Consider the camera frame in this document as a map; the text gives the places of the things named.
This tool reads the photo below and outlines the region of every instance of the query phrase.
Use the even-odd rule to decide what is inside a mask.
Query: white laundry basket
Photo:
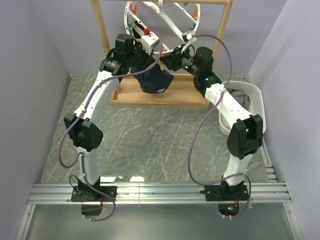
[[[266,116],[265,116],[265,108],[264,108],[264,101],[262,98],[262,93],[260,89],[251,83],[243,82],[243,81],[230,81],[229,85],[226,87],[229,89],[240,90],[243,89],[246,94],[248,95],[249,100],[249,112],[252,115],[259,114],[263,119],[263,132],[266,131]],[[229,135],[230,129],[227,127],[228,122],[225,117],[219,112],[219,123],[220,123],[220,130],[223,134]]]

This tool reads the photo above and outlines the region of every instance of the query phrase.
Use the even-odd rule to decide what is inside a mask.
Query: marble floor
[[[82,103],[92,87],[95,75],[73,75],[65,98],[51,149],[42,175],[42,183],[66,183],[71,175],[78,176],[80,166],[65,169],[58,163],[58,146],[66,130],[64,115]],[[129,182],[191,181],[187,157],[192,137],[206,110],[118,108],[109,104],[101,113],[98,127],[104,137],[98,151],[101,176]],[[219,129],[218,112],[214,112],[200,130],[192,152],[191,169],[196,179],[211,181],[221,177],[230,154],[227,136]],[[67,138],[62,159],[71,163],[77,151]],[[252,181],[267,181],[261,151],[251,159],[247,174]]]

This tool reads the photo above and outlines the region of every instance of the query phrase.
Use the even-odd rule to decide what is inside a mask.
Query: gray wall
[[[47,33],[71,74],[95,74],[105,57],[95,17],[89,0],[30,0],[41,17]],[[230,48],[234,73],[247,74],[286,0],[235,0],[230,13],[224,40]],[[165,43],[175,47],[180,43],[161,18],[151,9],[137,3],[137,16],[150,28],[158,30]],[[126,1],[100,1],[110,41],[125,31],[123,16]],[[164,3],[166,13],[178,27],[188,30],[185,16],[172,3]],[[194,4],[187,10],[193,13]],[[216,34],[223,6],[202,4],[198,33]],[[201,39],[196,46],[213,46],[213,40]],[[223,48],[217,58],[215,71],[229,72],[229,62]]]
[[[263,93],[266,143],[306,240],[319,239],[320,2],[288,0],[249,81]]]
[[[0,33],[0,238],[11,240],[40,180],[70,76],[29,1],[0,1]]]

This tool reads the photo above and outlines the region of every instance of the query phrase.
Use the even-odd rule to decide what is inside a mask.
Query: purple cable
[[[226,81],[225,85],[224,85],[224,88],[227,88],[230,80],[231,80],[231,77],[232,77],[232,61],[231,61],[231,56],[230,56],[230,52],[227,48],[227,46],[225,45],[225,43],[218,37],[214,36],[214,35],[210,35],[210,34],[201,34],[201,35],[196,35],[194,36],[195,38],[197,37],[211,37],[211,38],[214,38],[216,40],[218,40],[222,46],[224,47],[225,51],[226,51],[226,54],[228,55],[228,58],[229,58],[229,62],[230,62],[230,70],[229,70],[229,77],[228,77],[228,80]],[[246,179],[248,180],[248,184],[249,184],[249,198],[244,206],[244,208],[235,216],[233,216],[232,218],[236,218],[236,217],[239,217],[248,207],[249,205],[249,202],[250,202],[250,198],[251,198],[251,181],[250,181],[250,178],[248,177],[248,175],[246,175],[245,173],[242,173],[242,172],[239,172],[239,173],[235,173],[235,174],[232,174],[232,175],[229,175],[229,176],[226,176],[226,177],[223,177],[219,180],[216,180],[216,181],[212,181],[212,182],[200,182],[200,181],[197,181],[194,176],[192,175],[192,172],[191,172],[191,154],[192,154],[192,150],[194,148],[194,144],[195,144],[195,141],[196,141],[196,138],[197,138],[197,135],[200,131],[200,128],[202,127],[202,125],[204,124],[204,122],[206,121],[206,119],[209,117],[209,115],[214,111],[216,110],[216,108],[218,107],[218,105],[221,103],[223,97],[224,97],[224,94],[225,92],[223,91],[220,95],[220,98],[218,100],[218,102],[210,109],[210,111],[204,116],[204,118],[201,120],[198,128],[196,129],[195,133],[194,133],[194,136],[193,136],[193,139],[192,139],[192,142],[191,142],[191,146],[189,148],[189,154],[188,154],[188,161],[187,161],[187,167],[188,167],[188,172],[189,172],[189,176],[190,178],[192,179],[193,182],[195,182],[196,184],[198,185],[201,185],[201,186],[210,186],[210,185],[214,185],[214,184],[218,184],[218,183],[221,183],[222,181],[224,180],[227,180],[229,178],[232,178],[232,177],[235,177],[235,176],[239,176],[239,175],[244,175],[246,177]]]
[[[71,165],[65,165],[64,162],[62,161],[62,157],[61,157],[61,150],[62,150],[62,145],[65,141],[65,138],[66,136],[68,135],[68,133],[70,132],[70,130],[77,124],[77,122],[79,122],[79,120],[82,118],[82,116],[85,114],[85,112],[87,111],[87,108],[90,104],[90,101],[92,100],[92,98],[94,97],[96,91],[102,86],[102,84],[105,84],[106,82],[110,81],[111,79],[117,79],[117,78],[125,78],[125,77],[131,77],[131,76],[136,76],[136,75],[140,75],[140,74],[144,74],[146,73],[147,71],[149,71],[150,69],[152,69],[160,60],[160,57],[162,55],[162,50],[163,50],[163,42],[162,42],[162,39],[159,35],[158,32],[156,32],[155,30],[153,29],[149,29],[150,32],[153,32],[155,35],[157,35],[157,37],[159,38],[159,42],[160,42],[160,52],[159,52],[159,56],[157,57],[157,59],[154,61],[153,64],[151,64],[148,68],[146,68],[145,70],[142,70],[142,71],[138,71],[138,72],[135,72],[135,73],[129,73],[129,74],[123,74],[123,75],[115,75],[115,76],[111,76],[111,77],[108,77],[106,78],[105,80],[101,81],[99,83],[99,85],[97,85],[91,92],[91,94],[89,95],[84,107],[83,107],[83,110],[81,111],[80,115],[75,119],[75,121],[67,128],[67,130],[65,131],[65,133],[63,134],[61,140],[60,140],[60,144],[59,144],[59,148],[58,148],[58,160],[59,160],[59,163],[62,167],[66,168],[66,169],[69,169],[69,168],[72,168],[78,161],[79,159],[79,156],[81,155],[81,166],[82,166],[82,173],[83,173],[83,178],[84,178],[84,181],[85,183],[89,186],[89,188],[91,188],[92,190],[94,190],[95,192],[103,195],[104,197],[110,199],[113,203],[113,210],[112,212],[104,217],[104,218],[89,218],[89,217],[85,217],[86,219],[89,219],[90,221],[103,221],[103,220],[106,220],[108,218],[110,218],[112,216],[112,214],[115,212],[116,210],[116,203],[115,201],[109,197],[108,195],[104,194],[103,192],[95,189],[93,186],[91,186],[90,182],[88,181],[87,177],[86,177],[86,171],[85,171],[85,158],[84,158],[84,152],[79,152],[74,160],[74,162],[71,164]]]

